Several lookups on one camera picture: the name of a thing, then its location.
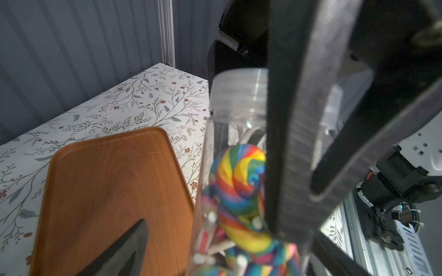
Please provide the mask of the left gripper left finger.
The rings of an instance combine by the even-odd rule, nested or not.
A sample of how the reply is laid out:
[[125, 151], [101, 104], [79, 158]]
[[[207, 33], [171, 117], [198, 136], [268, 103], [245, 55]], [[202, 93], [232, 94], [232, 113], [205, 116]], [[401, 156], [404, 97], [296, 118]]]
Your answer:
[[140, 219], [78, 275], [139, 276], [148, 236], [147, 223]]

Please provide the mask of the clear candy jar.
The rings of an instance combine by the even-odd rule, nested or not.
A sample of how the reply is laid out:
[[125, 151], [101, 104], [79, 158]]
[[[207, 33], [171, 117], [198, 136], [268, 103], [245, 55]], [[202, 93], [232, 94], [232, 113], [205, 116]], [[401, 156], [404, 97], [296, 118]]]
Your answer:
[[218, 74], [210, 90], [188, 276], [326, 276], [265, 221], [268, 70]]

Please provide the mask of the pile of colourful lollipops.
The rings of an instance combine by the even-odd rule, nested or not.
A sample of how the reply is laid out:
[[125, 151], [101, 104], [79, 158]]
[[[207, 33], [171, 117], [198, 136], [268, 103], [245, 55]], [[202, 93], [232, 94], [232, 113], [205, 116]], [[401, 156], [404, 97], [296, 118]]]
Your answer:
[[270, 234], [264, 221], [266, 156], [237, 144], [217, 156], [198, 203], [202, 222], [187, 273], [190, 276], [299, 276], [293, 243]]

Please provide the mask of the brown wooden tray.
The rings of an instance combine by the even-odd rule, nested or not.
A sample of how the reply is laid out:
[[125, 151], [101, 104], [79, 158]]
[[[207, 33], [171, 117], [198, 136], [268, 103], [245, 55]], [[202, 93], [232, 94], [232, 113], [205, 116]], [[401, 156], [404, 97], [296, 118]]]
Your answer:
[[66, 146], [49, 165], [31, 274], [74, 276], [143, 219], [141, 274], [183, 276], [193, 208], [162, 128]]

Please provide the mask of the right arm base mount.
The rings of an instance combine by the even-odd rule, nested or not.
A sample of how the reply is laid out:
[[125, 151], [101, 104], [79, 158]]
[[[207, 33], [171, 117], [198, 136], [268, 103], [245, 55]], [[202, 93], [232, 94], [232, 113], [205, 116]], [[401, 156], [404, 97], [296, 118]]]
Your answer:
[[420, 221], [420, 210], [416, 205], [400, 202], [385, 184], [387, 181], [381, 173], [370, 171], [353, 192], [356, 209], [367, 240], [402, 252], [404, 239], [398, 231], [397, 223], [411, 227], [409, 233], [419, 232], [424, 223]]

